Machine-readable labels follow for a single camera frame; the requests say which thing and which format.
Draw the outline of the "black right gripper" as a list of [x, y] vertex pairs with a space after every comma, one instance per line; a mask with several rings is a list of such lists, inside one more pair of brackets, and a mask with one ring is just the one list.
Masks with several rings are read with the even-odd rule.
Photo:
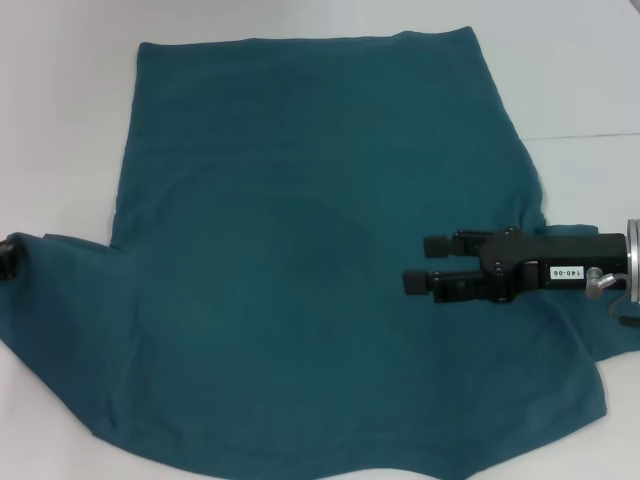
[[529, 235], [519, 231], [492, 236], [473, 230], [423, 239], [426, 258], [478, 257], [481, 270], [402, 273], [408, 296], [429, 296], [435, 303], [474, 300], [511, 302], [535, 290], [581, 290], [587, 272], [626, 274], [626, 239], [622, 234]]

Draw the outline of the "teal blue shirt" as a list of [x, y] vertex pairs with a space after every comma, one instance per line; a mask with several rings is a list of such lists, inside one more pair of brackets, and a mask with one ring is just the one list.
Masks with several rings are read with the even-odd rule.
[[470, 476], [607, 411], [582, 291], [405, 295], [425, 236], [555, 240], [474, 31], [137, 57], [108, 245], [13, 234], [0, 341], [91, 433], [229, 480]]

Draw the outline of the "silver connector plug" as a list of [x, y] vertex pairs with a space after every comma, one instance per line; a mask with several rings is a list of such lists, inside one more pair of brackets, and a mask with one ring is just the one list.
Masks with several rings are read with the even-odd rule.
[[598, 299], [603, 292], [617, 282], [626, 283], [628, 275], [624, 273], [604, 274], [600, 268], [591, 267], [586, 271], [585, 295], [590, 299]]

